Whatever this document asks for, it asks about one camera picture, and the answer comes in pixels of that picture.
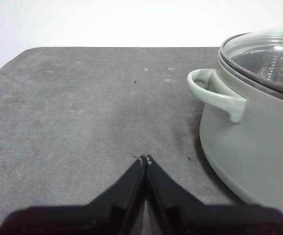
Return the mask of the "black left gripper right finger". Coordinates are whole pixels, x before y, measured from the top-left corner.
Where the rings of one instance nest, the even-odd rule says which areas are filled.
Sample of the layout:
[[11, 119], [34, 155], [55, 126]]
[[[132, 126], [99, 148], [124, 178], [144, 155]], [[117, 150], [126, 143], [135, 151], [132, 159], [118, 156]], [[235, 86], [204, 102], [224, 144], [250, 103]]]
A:
[[283, 214], [259, 205], [206, 205], [147, 155], [148, 203], [165, 235], [283, 235]]

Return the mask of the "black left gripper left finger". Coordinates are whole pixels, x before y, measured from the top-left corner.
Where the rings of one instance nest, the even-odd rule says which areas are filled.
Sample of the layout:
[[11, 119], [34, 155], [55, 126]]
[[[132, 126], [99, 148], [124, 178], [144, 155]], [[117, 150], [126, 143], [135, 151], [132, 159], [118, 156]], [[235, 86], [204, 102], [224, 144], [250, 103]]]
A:
[[146, 168], [146, 157], [140, 156], [86, 205], [14, 211], [0, 225], [0, 235], [128, 235], [144, 207]]

